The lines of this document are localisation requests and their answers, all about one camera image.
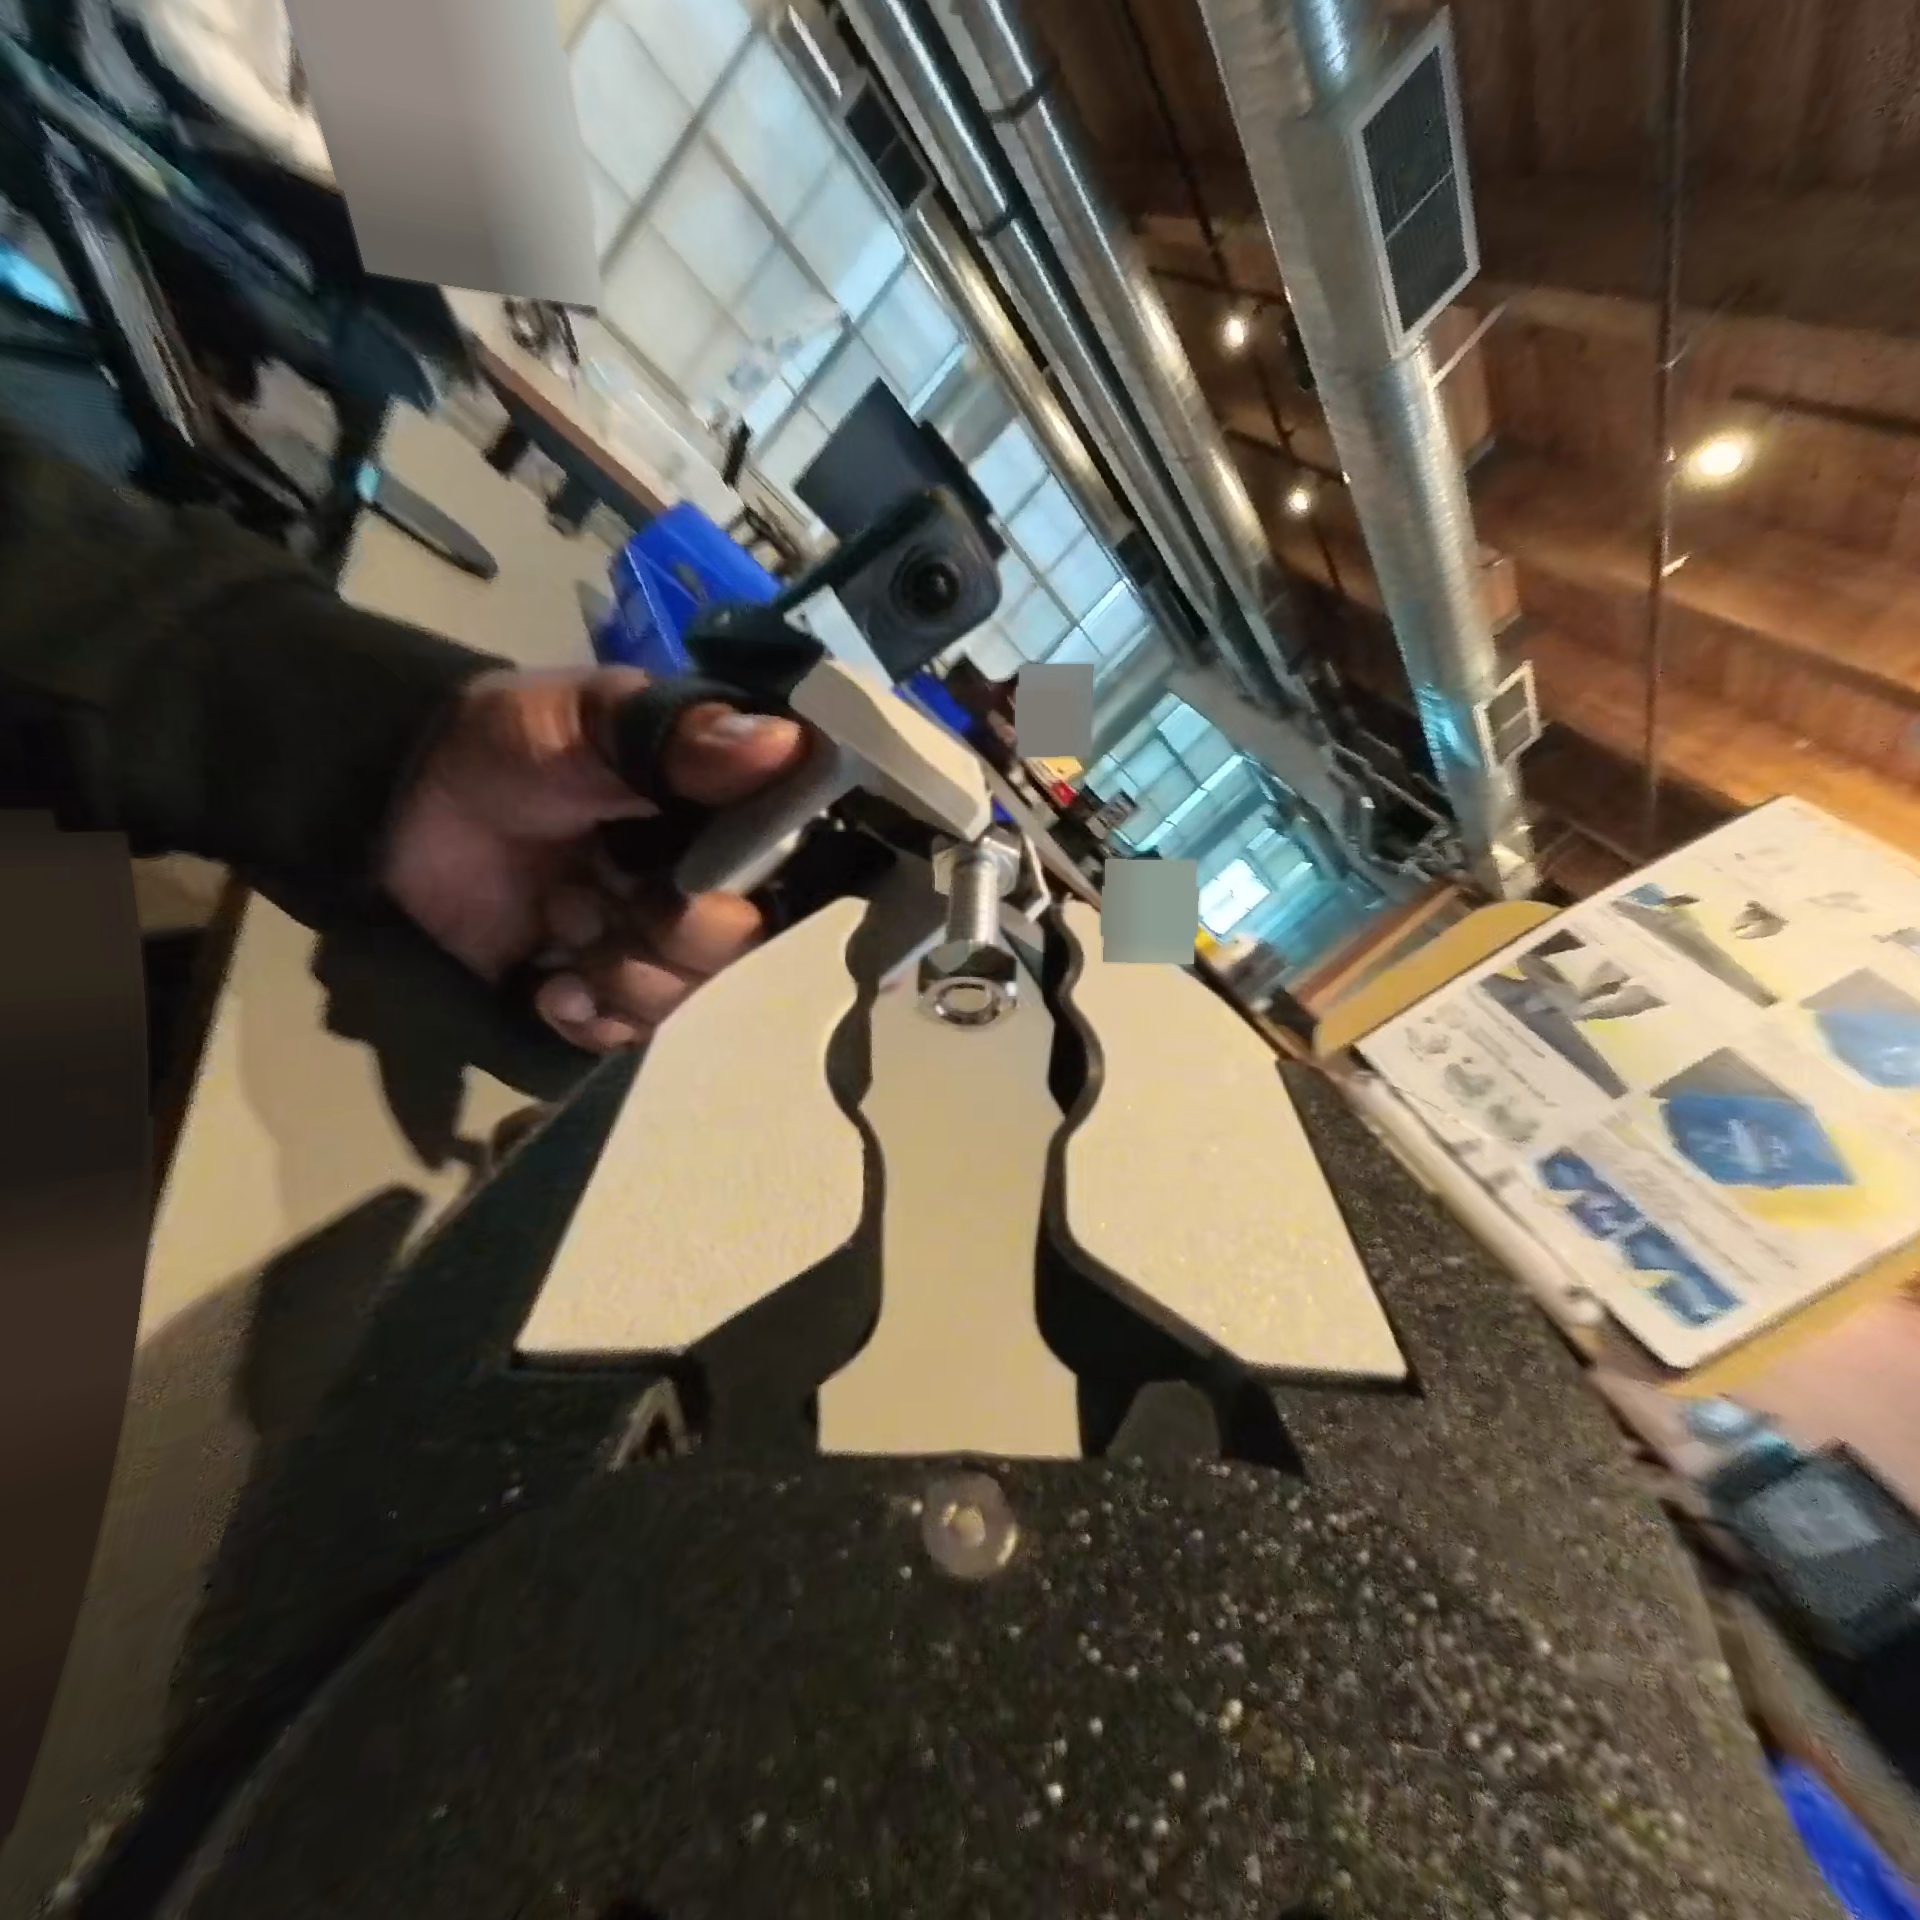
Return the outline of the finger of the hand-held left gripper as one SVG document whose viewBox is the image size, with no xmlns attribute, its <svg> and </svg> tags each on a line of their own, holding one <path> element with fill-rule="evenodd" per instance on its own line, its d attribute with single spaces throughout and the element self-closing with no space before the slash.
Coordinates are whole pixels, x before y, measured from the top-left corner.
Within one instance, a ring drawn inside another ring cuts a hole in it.
<svg viewBox="0 0 1920 1920">
<path fill-rule="evenodd" d="M 992 864 L 999 896 L 999 935 L 1019 962 L 1040 962 L 1047 911 L 1072 903 L 1097 904 L 1097 882 L 1056 835 L 1058 815 L 1019 783 L 992 780 Z"/>
<path fill-rule="evenodd" d="M 789 708 L 824 747 L 823 805 L 870 794 L 951 840 L 992 828 L 982 760 L 898 691 L 827 656 L 793 686 Z"/>
</svg>

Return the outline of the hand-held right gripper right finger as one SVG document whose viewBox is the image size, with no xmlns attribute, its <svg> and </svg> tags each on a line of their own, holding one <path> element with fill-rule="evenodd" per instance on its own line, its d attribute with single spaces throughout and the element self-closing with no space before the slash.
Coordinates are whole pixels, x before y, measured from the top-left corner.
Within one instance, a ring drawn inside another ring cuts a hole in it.
<svg viewBox="0 0 1920 1920">
<path fill-rule="evenodd" d="M 1112 962 L 1045 916 L 1045 1248 L 1200 1359 L 1283 1384 L 1407 1384 L 1281 1056 L 1190 967 Z"/>
</svg>

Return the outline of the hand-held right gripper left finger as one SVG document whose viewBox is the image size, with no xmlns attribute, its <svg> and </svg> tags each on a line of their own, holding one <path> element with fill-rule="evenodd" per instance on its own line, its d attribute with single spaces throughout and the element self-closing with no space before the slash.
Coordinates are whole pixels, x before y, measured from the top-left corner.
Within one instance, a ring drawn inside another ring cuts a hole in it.
<svg viewBox="0 0 1920 1920">
<path fill-rule="evenodd" d="M 829 901 L 656 1034 L 513 1336 L 518 1359 L 688 1354 L 835 1254 L 865 1147 L 829 1080 L 869 904 Z"/>
</svg>

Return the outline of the steel bolt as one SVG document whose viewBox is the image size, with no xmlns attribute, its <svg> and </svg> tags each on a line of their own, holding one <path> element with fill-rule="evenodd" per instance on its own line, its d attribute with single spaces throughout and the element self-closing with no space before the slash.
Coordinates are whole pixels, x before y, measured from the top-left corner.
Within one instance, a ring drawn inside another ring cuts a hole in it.
<svg viewBox="0 0 1920 1920">
<path fill-rule="evenodd" d="M 982 832 L 941 843 L 929 860 L 934 892 L 945 901 L 944 939 L 967 949 L 1001 949 L 1001 910 L 1014 898 L 1024 860 L 1014 843 Z"/>
</svg>

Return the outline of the steel hex nut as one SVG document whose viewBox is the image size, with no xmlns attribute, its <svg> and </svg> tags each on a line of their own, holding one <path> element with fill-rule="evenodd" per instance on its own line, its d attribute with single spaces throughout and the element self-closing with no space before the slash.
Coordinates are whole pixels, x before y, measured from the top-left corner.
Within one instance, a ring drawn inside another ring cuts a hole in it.
<svg viewBox="0 0 1920 1920">
<path fill-rule="evenodd" d="M 938 942 L 918 960 L 918 1007 L 937 1024 L 977 1031 L 1016 1011 L 1019 975 L 1008 947 Z"/>
</svg>

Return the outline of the person's left forearm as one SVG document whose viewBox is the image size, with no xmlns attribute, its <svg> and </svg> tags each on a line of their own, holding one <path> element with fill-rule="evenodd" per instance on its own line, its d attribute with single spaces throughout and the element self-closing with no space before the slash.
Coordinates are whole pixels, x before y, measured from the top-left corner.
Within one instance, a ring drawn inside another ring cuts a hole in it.
<svg viewBox="0 0 1920 1920">
<path fill-rule="evenodd" d="M 5 422 L 5 810 L 191 854 L 344 938 L 550 1092 L 585 1056 L 531 971 L 494 987 L 376 882 L 393 814 L 459 693 L 505 663 L 344 604 L 217 512 L 110 486 Z"/>
</svg>

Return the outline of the large blue plastic bin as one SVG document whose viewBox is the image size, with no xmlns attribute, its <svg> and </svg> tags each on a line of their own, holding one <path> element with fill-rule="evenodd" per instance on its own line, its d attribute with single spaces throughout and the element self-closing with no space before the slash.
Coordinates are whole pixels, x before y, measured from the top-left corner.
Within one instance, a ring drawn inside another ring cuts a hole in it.
<svg viewBox="0 0 1920 1920">
<path fill-rule="evenodd" d="M 779 590 L 777 575 L 720 523 L 681 501 L 615 554 L 608 611 L 592 620 L 593 659 L 654 678 L 686 674 L 688 632 L 707 608 L 765 606 Z"/>
</svg>

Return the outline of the printed instruction sheet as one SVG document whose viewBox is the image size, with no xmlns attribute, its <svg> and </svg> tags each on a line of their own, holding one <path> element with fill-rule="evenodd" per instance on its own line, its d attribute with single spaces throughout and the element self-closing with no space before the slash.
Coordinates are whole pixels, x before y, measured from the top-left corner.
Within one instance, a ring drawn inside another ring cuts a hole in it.
<svg viewBox="0 0 1920 1920">
<path fill-rule="evenodd" d="M 1915 854 L 1771 799 L 1358 1056 L 1574 1288 L 1690 1371 L 1915 1248 Z"/>
</svg>

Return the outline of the black device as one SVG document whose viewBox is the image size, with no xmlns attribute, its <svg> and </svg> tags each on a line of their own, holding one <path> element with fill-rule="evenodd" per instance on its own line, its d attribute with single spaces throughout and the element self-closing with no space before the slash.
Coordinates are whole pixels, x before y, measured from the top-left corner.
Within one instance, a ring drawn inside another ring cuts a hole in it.
<svg viewBox="0 0 1920 1920">
<path fill-rule="evenodd" d="M 1917 1518 L 1857 1451 L 1758 1451 L 1705 1486 L 1789 1621 L 1865 1661 L 1915 1638 Z"/>
</svg>

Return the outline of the silver spiral duct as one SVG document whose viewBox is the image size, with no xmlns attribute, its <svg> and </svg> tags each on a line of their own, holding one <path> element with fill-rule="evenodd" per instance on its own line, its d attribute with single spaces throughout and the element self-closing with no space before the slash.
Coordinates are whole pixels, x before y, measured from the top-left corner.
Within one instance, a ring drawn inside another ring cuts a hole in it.
<svg viewBox="0 0 1920 1920">
<path fill-rule="evenodd" d="M 1005 288 L 1097 419 L 1247 698 L 1315 731 L 1304 631 L 1145 259 L 1016 5 L 848 5 L 861 48 Z"/>
</svg>

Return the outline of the silver duct with vents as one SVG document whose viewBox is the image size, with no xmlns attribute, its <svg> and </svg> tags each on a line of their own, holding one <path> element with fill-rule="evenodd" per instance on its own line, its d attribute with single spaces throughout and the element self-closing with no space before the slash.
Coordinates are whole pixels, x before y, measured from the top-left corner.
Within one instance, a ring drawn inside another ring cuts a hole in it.
<svg viewBox="0 0 1920 1920">
<path fill-rule="evenodd" d="M 1415 26 L 1362 3 L 1203 3 L 1231 122 L 1312 373 L 1424 742 L 1483 893 L 1535 882 L 1511 765 L 1488 765 L 1471 708 L 1504 678 L 1480 554 L 1427 331 L 1385 323 L 1349 128 Z"/>
</svg>

